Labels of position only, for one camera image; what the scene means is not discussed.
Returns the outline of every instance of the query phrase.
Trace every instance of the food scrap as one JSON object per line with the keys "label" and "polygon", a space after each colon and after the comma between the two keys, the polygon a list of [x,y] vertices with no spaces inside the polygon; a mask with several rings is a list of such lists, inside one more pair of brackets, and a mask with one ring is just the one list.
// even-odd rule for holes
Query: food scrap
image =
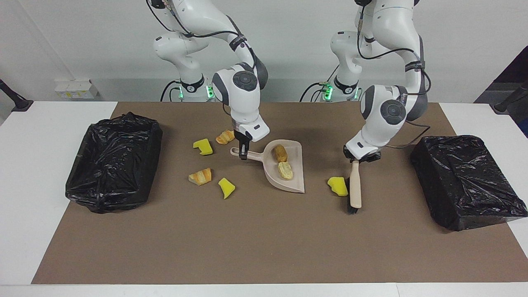
{"label": "food scrap", "polygon": [[279,173],[285,180],[292,180],[294,178],[294,172],[291,170],[290,163],[288,162],[279,163]]}
{"label": "food scrap", "polygon": [[277,162],[288,162],[288,153],[283,145],[279,144],[274,148],[275,158]]}
{"label": "food scrap", "polygon": [[344,177],[332,177],[328,180],[328,185],[332,188],[332,191],[340,197],[348,196],[348,190],[346,188]]}
{"label": "food scrap", "polygon": [[216,142],[218,142],[218,144],[228,144],[233,139],[234,139],[234,132],[230,131],[230,130],[226,130],[226,131],[222,132],[222,134],[220,134],[216,138]]}
{"label": "food scrap", "polygon": [[224,200],[231,195],[231,193],[235,190],[234,184],[232,184],[230,181],[228,181],[226,178],[221,179],[218,184],[222,188],[222,192],[224,193]]}
{"label": "food scrap", "polygon": [[189,181],[197,185],[203,185],[212,180],[211,168],[204,169],[189,175]]}
{"label": "food scrap", "polygon": [[202,156],[211,155],[213,153],[213,148],[211,147],[209,139],[207,138],[193,143],[193,149],[196,148],[200,149],[200,155]]}

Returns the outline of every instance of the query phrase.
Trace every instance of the wooden brush handle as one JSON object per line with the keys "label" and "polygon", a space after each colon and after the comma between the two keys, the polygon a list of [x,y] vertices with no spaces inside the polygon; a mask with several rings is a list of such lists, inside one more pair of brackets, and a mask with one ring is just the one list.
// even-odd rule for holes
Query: wooden brush handle
{"label": "wooden brush handle", "polygon": [[352,162],[352,171],[350,172],[350,205],[354,208],[361,208],[361,180],[360,180],[360,162]]}

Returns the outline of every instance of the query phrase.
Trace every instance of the croissant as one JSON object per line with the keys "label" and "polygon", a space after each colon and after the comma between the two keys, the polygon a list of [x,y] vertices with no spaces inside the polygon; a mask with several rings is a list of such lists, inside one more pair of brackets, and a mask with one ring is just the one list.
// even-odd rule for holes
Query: croissant
{"label": "croissant", "polygon": [[190,174],[189,181],[197,185],[203,185],[210,182],[212,177],[211,168],[207,168],[197,173]]}
{"label": "croissant", "polygon": [[219,144],[228,144],[233,139],[234,139],[234,132],[226,130],[226,131],[222,132],[222,134],[220,134],[216,138],[216,142],[218,142]]}

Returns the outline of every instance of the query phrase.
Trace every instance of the white table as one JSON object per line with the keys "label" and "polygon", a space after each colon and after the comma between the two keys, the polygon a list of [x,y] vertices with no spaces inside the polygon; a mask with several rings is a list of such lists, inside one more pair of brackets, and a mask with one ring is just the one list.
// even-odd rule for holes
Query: white table
{"label": "white table", "polygon": [[[91,123],[109,118],[113,102],[37,101],[0,126],[0,296],[512,296],[528,283],[31,285],[68,205],[64,185]],[[489,106],[441,104],[458,135],[484,140],[513,189],[528,201],[528,140]],[[528,255],[528,219],[509,223]]]}

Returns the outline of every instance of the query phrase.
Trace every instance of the bread piece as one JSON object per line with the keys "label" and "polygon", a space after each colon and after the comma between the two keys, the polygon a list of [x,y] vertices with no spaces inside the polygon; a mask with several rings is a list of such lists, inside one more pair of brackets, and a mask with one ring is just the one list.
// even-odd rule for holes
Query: bread piece
{"label": "bread piece", "polygon": [[218,144],[228,144],[228,143],[230,143],[233,139],[234,139],[234,132],[233,132],[233,131],[226,130],[226,131],[222,132],[222,134],[220,134],[220,135],[216,138],[216,142],[218,142]]}
{"label": "bread piece", "polygon": [[211,168],[207,168],[197,173],[190,174],[189,181],[197,185],[203,185],[210,182],[212,177]]}
{"label": "bread piece", "polygon": [[275,151],[275,158],[277,159],[277,162],[288,162],[288,153],[286,152],[286,149],[281,144],[277,145],[274,148]]}
{"label": "bread piece", "polygon": [[294,178],[294,172],[291,170],[290,163],[288,162],[279,163],[279,173],[285,180],[292,180]]}

